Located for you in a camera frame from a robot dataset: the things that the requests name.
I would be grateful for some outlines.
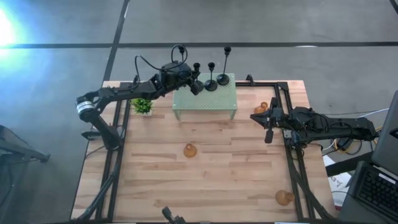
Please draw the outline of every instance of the small orange object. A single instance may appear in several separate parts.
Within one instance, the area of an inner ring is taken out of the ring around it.
[[[187,144],[184,148],[184,156],[187,158],[194,157],[198,153],[198,149],[193,144]]]
[[[256,113],[263,113],[266,110],[268,110],[268,103],[267,102],[261,102],[261,105],[254,109],[254,113],[255,114]]]
[[[276,202],[278,202],[279,205],[286,206],[290,202],[294,201],[294,194],[292,194],[290,192],[287,192],[285,190],[279,190],[275,194],[275,199],[276,199]]]

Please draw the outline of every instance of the black floor stripe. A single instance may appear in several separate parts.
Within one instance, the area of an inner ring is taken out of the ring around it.
[[[112,44],[12,44],[0,46],[0,49],[86,49],[111,47]]]
[[[398,42],[217,42],[217,43],[121,43],[119,48],[170,48],[175,44],[186,47],[397,47]]]
[[[396,0],[390,0],[390,3],[392,4],[392,7],[394,8],[396,13],[398,14],[398,4],[397,4]]]
[[[121,30],[116,40],[120,40]],[[186,47],[397,47],[398,42],[209,42],[209,43],[121,43],[121,44],[14,44],[0,46],[0,49],[92,49],[112,48],[109,59],[114,60],[117,48],[157,49],[171,48],[175,44]]]
[[[105,68],[105,74],[103,77],[103,81],[109,81],[111,79],[111,73],[113,68],[114,59],[116,57],[116,52],[118,51],[118,44],[120,41],[120,36],[122,35],[123,25],[125,21],[127,7],[129,5],[130,0],[124,0],[122,11],[120,12],[118,28],[116,28],[116,33],[114,35],[113,44],[111,53],[109,54],[108,62]]]

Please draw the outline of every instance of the laptop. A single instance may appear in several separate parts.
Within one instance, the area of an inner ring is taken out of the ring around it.
[[[371,163],[355,170],[339,220],[398,223],[398,91],[373,152]]]

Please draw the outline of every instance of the laptop keyboard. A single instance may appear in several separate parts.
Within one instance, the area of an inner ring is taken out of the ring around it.
[[[378,212],[398,220],[398,186],[380,171],[367,169],[357,191],[363,202]]]

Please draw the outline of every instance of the wooden tabletop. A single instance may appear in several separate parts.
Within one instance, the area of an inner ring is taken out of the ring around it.
[[[304,82],[287,82],[293,107],[308,107]],[[104,82],[104,86],[119,84]],[[233,120],[225,111],[187,111],[178,121],[172,94],[154,101],[151,117],[136,115],[132,109],[114,221],[164,222],[161,209],[165,206],[187,222],[297,221],[294,203],[283,207],[275,200],[278,190],[292,191],[281,131],[274,129],[272,144],[264,144],[265,131],[249,118],[255,107],[262,101],[269,103],[273,96],[271,87],[237,87],[238,111]],[[109,104],[102,114],[108,123],[115,106]],[[198,149],[193,158],[183,154],[187,143]],[[102,141],[90,142],[87,153],[102,145]],[[98,193],[105,155],[103,149],[86,159],[72,218],[81,215]],[[336,215],[319,147],[306,148],[304,161],[312,192]],[[302,193],[300,198],[306,214]]]

